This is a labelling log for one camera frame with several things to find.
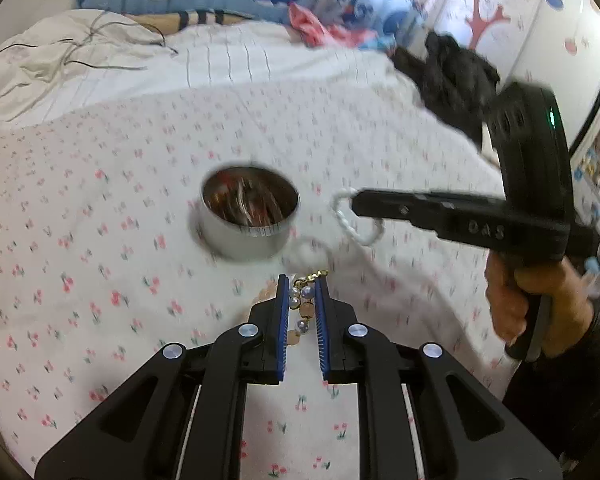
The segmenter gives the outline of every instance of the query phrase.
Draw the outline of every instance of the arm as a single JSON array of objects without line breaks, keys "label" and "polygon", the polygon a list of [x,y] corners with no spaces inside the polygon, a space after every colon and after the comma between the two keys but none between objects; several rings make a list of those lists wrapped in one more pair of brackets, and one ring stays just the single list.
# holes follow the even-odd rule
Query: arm
[{"label": "arm", "polygon": [[[491,317],[507,343],[524,332],[526,300],[491,254],[485,272]],[[582,459],[600,435],[600,300],[591,303],[571,264],[518,270],[516,283],[554,298],[552,321],[536,363],[522,363],[504,398],[556,456]]]}]

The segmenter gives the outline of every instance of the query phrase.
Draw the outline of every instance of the pearl bead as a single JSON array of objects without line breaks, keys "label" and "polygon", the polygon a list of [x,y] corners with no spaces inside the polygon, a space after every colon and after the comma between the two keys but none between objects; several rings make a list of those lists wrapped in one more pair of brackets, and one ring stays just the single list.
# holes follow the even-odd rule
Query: pearl bead
[{"label": "pearl bead", "polygon": [[304,319],[299,319],[298,322],[296,322],[296,329],[298,329],[298,332],[301,334],[306,334],[309,332],[309,324]]},{"label": "pearl bead", "polygon": [[314,293],[314,288],[312,286],[304,286],[302,288],[302,290],[300,291],[300,297],[303,300],[310,300],[312,297],[314,297],[315,293]]}]

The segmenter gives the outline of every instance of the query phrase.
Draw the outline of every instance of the bed sheet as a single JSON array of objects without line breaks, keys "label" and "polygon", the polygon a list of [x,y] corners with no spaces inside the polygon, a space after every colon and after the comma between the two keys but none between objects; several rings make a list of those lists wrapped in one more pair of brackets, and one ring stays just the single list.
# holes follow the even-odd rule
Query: bed sheet
[{"label": "bed sheet", "polygon": [[[90,27],[98,33],[82,44]],[[0,123],[28,126],[107,100],[185,88],[210,88],[245,82],[329,80],[354,86],[414,88],[377,52],[348,48],[308,48],[298,33],[275,23],[196,25],[162,37],[133,20],[99,10],[69,10],[41,20],[0,46],[23,43],[0,54]]]},{"label": "bed sheet", "polygon": [[[291,240],[270,260],[218,259],[197,235],[200,180],[232,160],[299,190]],[[0,434],[14,457],[33,473],[163,343],[213,341],[280,272],[330,269],[363,322],[410,346],[438,341],[501,395],[513,363],[491,330],[485,252],[401,222],[360,248],[329,209],[348,186],[502,194],[465,138],[392,88],[187,89],[0,134]],[[322,383],[314,327],[287,355],[285,383],[248,392],[242,478],[357,478],[355,389]]]}]

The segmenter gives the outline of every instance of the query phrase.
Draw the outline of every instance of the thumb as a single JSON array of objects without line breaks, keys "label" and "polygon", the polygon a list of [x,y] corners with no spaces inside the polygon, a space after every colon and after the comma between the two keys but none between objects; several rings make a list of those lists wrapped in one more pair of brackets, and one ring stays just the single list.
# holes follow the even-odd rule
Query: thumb
[{"label": "thumb", "polygon": [[558,262],[517,269],[514,277],[518,286],[530,294],[553,294],[565,278],[564,268]]}]

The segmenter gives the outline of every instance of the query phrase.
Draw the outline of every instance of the red cloth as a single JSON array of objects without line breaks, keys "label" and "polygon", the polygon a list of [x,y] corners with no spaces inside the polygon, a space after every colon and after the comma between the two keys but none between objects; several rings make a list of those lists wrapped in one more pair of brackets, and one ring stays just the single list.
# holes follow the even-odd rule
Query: red cloth
[{"label": "red cloth", "polygon": [[289,5],[289,20],[309,46],[359,46],[378,36],[374,30],[349,30],[340,25],[325,27],[309,9],[293,3]]}]

